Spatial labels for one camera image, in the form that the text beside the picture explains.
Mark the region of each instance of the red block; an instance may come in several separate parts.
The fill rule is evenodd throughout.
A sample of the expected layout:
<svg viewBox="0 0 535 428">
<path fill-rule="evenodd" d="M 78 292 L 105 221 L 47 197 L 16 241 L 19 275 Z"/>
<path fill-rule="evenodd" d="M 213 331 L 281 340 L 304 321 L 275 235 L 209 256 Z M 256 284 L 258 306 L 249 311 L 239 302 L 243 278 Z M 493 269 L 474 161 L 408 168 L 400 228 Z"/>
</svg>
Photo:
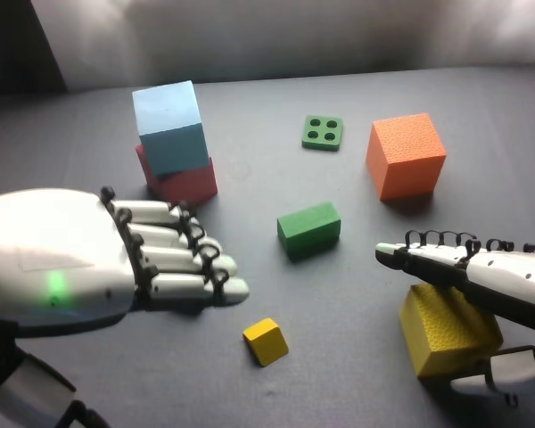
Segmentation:
<svg viewBox="0 0 535 428">
<path fill-rule="evenodd" d="M 210 165 L 207 167 L 189 169 L 157 178 L 149 167 L 141 144 L 136 147 L 136 154 L 141 161 L 146 184 L 164 201 L 188 201 L 193 205 L 199 205 L 218 193 L 212 158 L 210 158 Z"/>
</svg>

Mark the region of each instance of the green rectangular block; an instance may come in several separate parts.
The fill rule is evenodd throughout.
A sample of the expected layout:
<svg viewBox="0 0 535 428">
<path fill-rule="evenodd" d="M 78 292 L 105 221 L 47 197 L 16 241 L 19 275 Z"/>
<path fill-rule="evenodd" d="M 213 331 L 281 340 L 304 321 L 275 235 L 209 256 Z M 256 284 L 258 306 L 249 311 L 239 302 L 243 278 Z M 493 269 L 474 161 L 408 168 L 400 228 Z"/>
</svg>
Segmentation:
<svg viewBox="0 0 535 428">
<path fill-rule="evenodd" d="M 325 116 L 308 116 L 305 119 L 302 145 L 307 149 L 336 152 L 341 146 L 342 120 Z"/>
<path fill-rule="evenodd" d="M 277 219 L 277 236 L 290 256 L 323 250 L 340 234 L 341 218 L 330 202 Z"/>
</svg>

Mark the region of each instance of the block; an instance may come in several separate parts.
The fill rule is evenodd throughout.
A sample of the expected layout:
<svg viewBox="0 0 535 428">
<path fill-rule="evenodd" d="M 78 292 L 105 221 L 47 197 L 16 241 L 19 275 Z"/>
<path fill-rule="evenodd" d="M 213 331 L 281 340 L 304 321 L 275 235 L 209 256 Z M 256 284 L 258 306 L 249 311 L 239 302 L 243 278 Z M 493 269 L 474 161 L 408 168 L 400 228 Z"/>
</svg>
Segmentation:
<svg viewBox="0 0 535 428">
<path fill-rule="evenodd" d="M 212 158 L 206 167 L 157 178 L 151 171 L 141 144 L 136 147 L 136 154 L 141 162 L 146 184 L 164 201 L 188 201 L 193 205 L 200 205 L 218 193 Z"/>
<path fill-rule="evenodd" d="M 243 338 L 261 366 L 267 366 L 289 352 L 279 326 L 271 318 L 246 328 Z"/>
<path fill-rule="evenodd" d="M 336 152 L 341 146 L 342 119 L 308 116 L 303 129 L 303 147 Z"/>
<path fill-rule="evenodd" d="M 277 219 L 277 236 L 292 258 L 328 248 L 340 234 L 341 218 L 330 202 Z"/>
<path fill-rule="evenodd" d="M 456 374 L 503 343 L 496 318 L 472 306 L 454 287 L 413 285 L 400 323 L 418 377 Z"/>
<path fill-rule="evenodd" d="M 208 166 L 192 82 L 135 91 L 133 104 L 139 138 L 156 177 Z"/>
<path fill-rule="evenodd" d="M 428 114 L 373 123 L 366 165 L 381 201 L 433 192 L 444 160 Z"/>
</svg>

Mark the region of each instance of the table surface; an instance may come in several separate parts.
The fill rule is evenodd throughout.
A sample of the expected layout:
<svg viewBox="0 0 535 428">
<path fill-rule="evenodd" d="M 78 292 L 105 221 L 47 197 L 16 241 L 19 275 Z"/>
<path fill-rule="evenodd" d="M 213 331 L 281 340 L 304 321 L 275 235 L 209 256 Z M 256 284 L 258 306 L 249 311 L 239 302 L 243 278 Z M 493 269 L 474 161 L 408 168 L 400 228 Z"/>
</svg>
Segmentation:
<svg viewBox="0 0 535 428">
<path fill-rule="evenodd" d="M 0 193 L 112 185 L 122 199 L 145 198 L 131 91 L 0 98 Z M 410 228 L 535 243 L 535 68 L 209 84 L 196 94 L 219 188 L 199 217 L 251 297 L 199 316 L 134 314 L 24 349 L 115 428 L 535 427 L 535 399 L 513 411 L 416 380 L 398 320 L 416 279 L 374 256 L 376 243 Z M 448 151 L 434 196 L 381 203 L 365 167 L 371 124 L 419 112 Z M 340 151 L 301 148 L 308 114 L 343 118 Z M 342 216 L 340 244 L 292 264 L 276 218 L 325 201 Z M 290 353 L 258 368 L 242 330 L 264 317 Z M 535 344 L 535 332 L 500 324 L 506 345 Z"/>
</svg>

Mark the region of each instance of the robotic hand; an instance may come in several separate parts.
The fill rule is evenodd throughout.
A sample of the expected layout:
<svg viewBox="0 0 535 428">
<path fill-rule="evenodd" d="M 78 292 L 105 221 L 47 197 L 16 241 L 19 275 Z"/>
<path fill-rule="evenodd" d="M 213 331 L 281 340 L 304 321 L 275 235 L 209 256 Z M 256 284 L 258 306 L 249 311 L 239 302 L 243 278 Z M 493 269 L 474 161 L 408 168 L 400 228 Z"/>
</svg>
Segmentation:
<svg viewBox="0 0 535 428">
<path fill-rule="evenodd" d="M 412 234 L 419 236 L 411 243 Z M 437 244 L 427 243 L 436 234 Z M 456 237 L 446 245 L 445 235 Z M 464 236 L 469 237 L 462 245 Z M 454 232 L 409 231 L 405 243 L 379 243 L 376 259 L 387 268 L 402 270 L 439 287 L 456 287 L 474 306 L 535 330 L 535 246 L 523 252 L 514 243 L 498 239 L 485 248 L 474 235 Z M 535 346 L 502 350 L 481 364 L 479 374 L 455 379 L 455 391 L 465 394 L 505 396 L 516 407 L 517 394 L 535 394 Z"/>
<path fill-rule="evenodd" d="M 246 283 L 184 206 L 63 189 L 0 195 L 0 412 L 28 428 L 105 428 L 16 338 L 83 333 L 179 300 L 226 306 Z"/>
</svg>

